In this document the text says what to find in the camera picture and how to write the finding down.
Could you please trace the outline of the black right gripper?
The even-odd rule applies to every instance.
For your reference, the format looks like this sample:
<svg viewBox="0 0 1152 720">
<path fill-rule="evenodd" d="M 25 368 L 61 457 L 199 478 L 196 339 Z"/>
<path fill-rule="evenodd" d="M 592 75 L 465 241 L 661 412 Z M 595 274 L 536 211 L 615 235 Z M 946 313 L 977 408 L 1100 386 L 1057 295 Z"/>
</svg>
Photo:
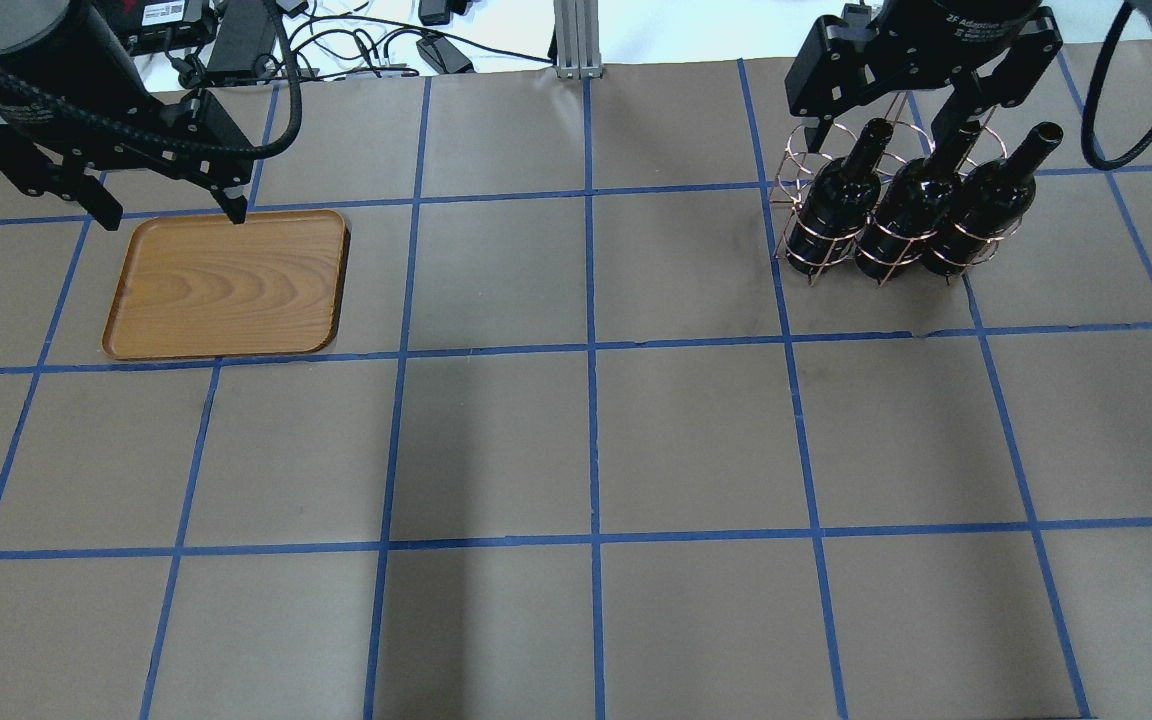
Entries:
<svg viewBox="0 0 1152 720">
<path fill-rule="evenodd" d="M 819 152 L 846 111 L 886 94 L 952 88 L 933 119 L 933 154 L 993 108 L 1016 108 L 1062 47 L 1039 1 L 846 3 L 814 18 L 783 79 L 791 118 Z"/>
</svg>

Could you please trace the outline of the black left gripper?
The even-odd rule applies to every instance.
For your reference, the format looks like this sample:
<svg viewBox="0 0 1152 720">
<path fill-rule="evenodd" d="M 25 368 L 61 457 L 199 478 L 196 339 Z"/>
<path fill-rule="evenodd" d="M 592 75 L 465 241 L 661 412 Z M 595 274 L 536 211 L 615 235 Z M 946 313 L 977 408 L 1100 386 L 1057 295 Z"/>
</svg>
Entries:
<svg viewBox="0 0 1152 720">
<path fill-rule="evenodd" d="M 77 200 L 118 232 L 124 210 L 99 174 L 151 170 L 200 187 L 242 225 L 253 162 L 205 88 L 151 94 L 90 1 L 0 1 L 0 172 L 18 192 Z"/>
</svg>

